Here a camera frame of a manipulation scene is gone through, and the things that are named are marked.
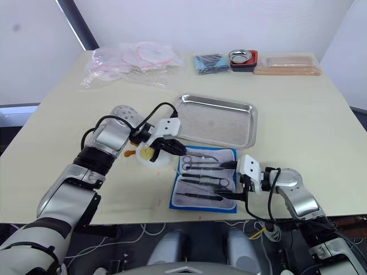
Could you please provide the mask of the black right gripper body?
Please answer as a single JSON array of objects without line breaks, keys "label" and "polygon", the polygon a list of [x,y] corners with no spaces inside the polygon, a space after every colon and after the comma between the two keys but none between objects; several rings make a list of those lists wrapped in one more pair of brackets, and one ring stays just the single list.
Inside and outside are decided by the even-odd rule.
[{"label": "black right gripper body", "polygon": [[241,201],[247,201],[248,200],[248,194],[250,192],[253,192],[253,183],[252,179],[248,175],[240,175],[240,183],[242,185],[243,191],[240,196]]}]

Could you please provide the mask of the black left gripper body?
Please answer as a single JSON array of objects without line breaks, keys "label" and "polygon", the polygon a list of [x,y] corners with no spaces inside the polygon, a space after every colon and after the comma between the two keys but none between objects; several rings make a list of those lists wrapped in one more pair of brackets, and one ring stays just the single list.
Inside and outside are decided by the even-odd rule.
[{"label": "black left gripper body", "polygon": [[175,142],[173,140],[166,140],[159,138],[156,140],[157,147],[164,151],[175,151]]}]

